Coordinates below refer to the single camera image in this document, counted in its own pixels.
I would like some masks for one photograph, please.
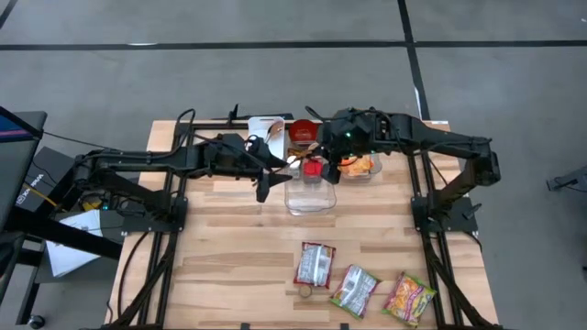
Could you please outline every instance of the yellow wire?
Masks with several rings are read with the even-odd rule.
[[[25,188],[30,189],[38,197],[40,197],[40,198],[44,199],[45,201],[49,202],[49,204],[57,207],[57,203],[53,202],[49,197],[45,196],[42,192],[39,192],[37,189],[29,186],[27,183],[22,183],[22,185],[24,185]]]

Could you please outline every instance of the wooden table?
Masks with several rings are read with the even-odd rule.
[[[446,122],[427,124],[449,130]],[[169,150],[173,126],[173,121],[154,122],[148,149]],[[198,131],[209,137],[218,132],[231,131]],[[456,159],[434,153],[431,159],[448,180],[459,174]],[[284,185],[271,188],[267,201],[257,203],[250,181],[223,177],[189,181],[189,214],[177,244],[165,328],[239,328],[243,322],[251,323],[253,329],[338,329],[341,323],[349,323],[351,329],[406,328],[382,314],[382,305],[401,271],[428,282],[426,263],[409,206],[413,191],[407,159],[394,153],[382,154],[381,161],[382,171],[371,182],[337,185],[337,206],[325,215],[289,214],[283,203]],[[423,182],[421,164],[418,169]],[[142,173],[140,184],[161,189],[163,179],[162,173]],[[443,186],[439,177],[435,181],[437,187]],[[139,236],[125,239],[110,298],[114,310],[122,266]],[[131,260],[123,290],[125,307],[144,283],[152,237],[145,238]],[[463,234],[447,237],[458,285],[487,320],[497,323],[479,247]],[[314,290],[309,298],[300,297],[292,283],[303,241],[337,248],[330,290]],[[362,321],[328,301],[349,264],[382,279]],[[159,287],[153,291],[150,322],[155,319],[159,291]],[[447,322],[451,322],[444,285],[441,294]],[[419,326],[429,328],[436,328],[431,305]]]

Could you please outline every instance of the clear plastic container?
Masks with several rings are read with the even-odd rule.
[[[285,206],[292,215],[327,214],[337,204],[332,184],[320,177],[305,180],[304,172],[300,174],[299,179],[285,182]]]
[[[371,155],[369,155],[369,157],[371,157],[371,161],[373,162],[373,167],[369,171],[367,171],[363,174],[360,174],[360,175],[348,175],[345,172],[341,172],[340,173],[341,180],[342,181],[344,180],[344,182],[369,182],[371,180],[371,178],[375,174],[379,173],[383,168],[382,162],[379,160],[378,154],[371,154]]]

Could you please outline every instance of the floor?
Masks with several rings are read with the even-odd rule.
[[[585,196],[549,192],[545,184],[587,164],[582,152],[587,42],[579,47],[502,42],[553,40],[542,46],[566,46],[573,44],[569,40],[586,40],[585,1],[405,1],[416,45],[465,41],[415,48],[421,108],[410,66],[414,58],[404,47],[3,48],[403,41],[398,6],[403,2],[0,0],[0,12],[7,8],[0,16],[0,104],[11,111],[44,110],[49,132],[120,149],[144,149],[152,120],[175,118],[189,107],[198,118],[225,116],[235,103],[242,114],[291,112],[300,118],[307,117],[304,105],[323,114],[373,105],[448,120],[454,131],[492,137],[500,157],[503,179],[471,197],[483,204],[478,215],[483,255],[501,324],[537,330],[587,326],[581,270],[587,265]],[[496,42],[473,47],[466,41]],[[52,137],[42,142],[72,156],[88,151]],[[116,263],[96,262],[66,282],[41,286],[34,313],[46,316],[46,329],[97,327],[104,321]],[[29,272],[22,267],[13,277],[0,308],[3,329],[14,327]]]

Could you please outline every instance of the snack bag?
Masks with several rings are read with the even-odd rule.
[[[365,317],[367,303],[381,280],[370,275],[365,269],[350,265],[345,279],[330,296],[330,301],[358,319]]]
[[[322,286],[328,289],[332,259],[337,250],[317,243],[302,243],[302,258],[293,283]]]
[[[436,291],[422,284],[419,279],[402,272],[395,288],[389,294],[382,312],[391,314],[407,325],[418,326],[420,316],[432,301]]]

